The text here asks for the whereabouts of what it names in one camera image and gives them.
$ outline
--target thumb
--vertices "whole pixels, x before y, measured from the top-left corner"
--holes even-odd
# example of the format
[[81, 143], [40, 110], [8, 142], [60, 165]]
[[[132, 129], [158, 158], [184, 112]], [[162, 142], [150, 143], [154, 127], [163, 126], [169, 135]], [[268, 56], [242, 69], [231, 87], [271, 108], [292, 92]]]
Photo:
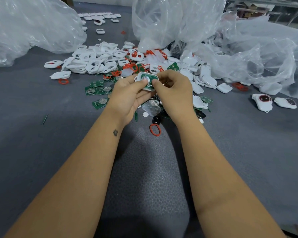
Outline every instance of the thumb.
[[133, 84], [131, 84], [130, 85], [130, 89], [136, 94], [141, 89], [143, 89], [147, 84], [148, 84], [148, 80], [147, 79], [143, 79], [141, 81], [137, 81], [137, 82], [134, 82]]
[[152, 80], [152, 86], [155, 88], [157, 93], [163, 92], [163, 90], [166, 88], [160, 81], [154, 79]]

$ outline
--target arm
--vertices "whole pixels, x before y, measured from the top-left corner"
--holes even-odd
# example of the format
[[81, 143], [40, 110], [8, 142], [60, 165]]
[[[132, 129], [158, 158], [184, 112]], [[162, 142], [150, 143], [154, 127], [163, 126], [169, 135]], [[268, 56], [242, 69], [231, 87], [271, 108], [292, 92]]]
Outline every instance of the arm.
[[[174, 71], [158, 75], [165, 86], [158, 81], [153, 86], [179, 130], [195, 210], [205, 236], [285, 237], [196, 117], [189, 80]], [[179, 104], [186, 110], [179, 110]]]
[[94, 236], [121, 132], [137, 107], [153, 96], [140, 91], [146, 81], [133, 79], [115, 84], [103, 113], [5, 238]]

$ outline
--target hand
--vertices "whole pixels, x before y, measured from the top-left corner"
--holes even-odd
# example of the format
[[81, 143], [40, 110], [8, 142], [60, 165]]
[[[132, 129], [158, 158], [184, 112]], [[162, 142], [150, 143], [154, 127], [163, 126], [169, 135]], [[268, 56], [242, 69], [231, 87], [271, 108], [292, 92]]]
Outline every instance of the hand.
[[173, 122], [178, 126], [186, 122], [188, 114], [195, 116], [190, 80], [173, 70], [160, 72], [157, 76], [159, 81], [153, 80], [152, 85]]
[[142, 90], [148, 84], [148, 81], [135, 82], [135, 76], [132, 75], [121, 79], [115, 84], [105, 108], [114, 113], [117, 118], [120, 118], [123, 126], [130, 123], [139, 105], [156, 94], [156, 92]]

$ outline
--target right hand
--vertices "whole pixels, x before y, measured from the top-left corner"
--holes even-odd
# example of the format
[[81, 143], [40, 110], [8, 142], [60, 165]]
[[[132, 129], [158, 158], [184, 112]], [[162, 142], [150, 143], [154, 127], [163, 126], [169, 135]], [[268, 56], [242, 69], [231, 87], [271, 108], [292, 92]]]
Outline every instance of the right hand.
[[152, 85], [161, 99], [163, 108], [176, 125], [186, 122], [188, 115], [194, 115], [192, 84], [190, 80], [173, 70], [157, 74]]

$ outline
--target forearm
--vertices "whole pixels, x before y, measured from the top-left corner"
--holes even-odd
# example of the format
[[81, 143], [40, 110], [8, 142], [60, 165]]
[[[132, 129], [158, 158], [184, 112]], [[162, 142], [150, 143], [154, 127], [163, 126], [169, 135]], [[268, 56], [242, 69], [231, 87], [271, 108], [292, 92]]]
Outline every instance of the forearm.
[[177, 126], [195, 209], [206, 237], [284, 237], [199, 120], [191, 117]]
[[122, 129], [105, 109], [5, 237], [93, 237]]

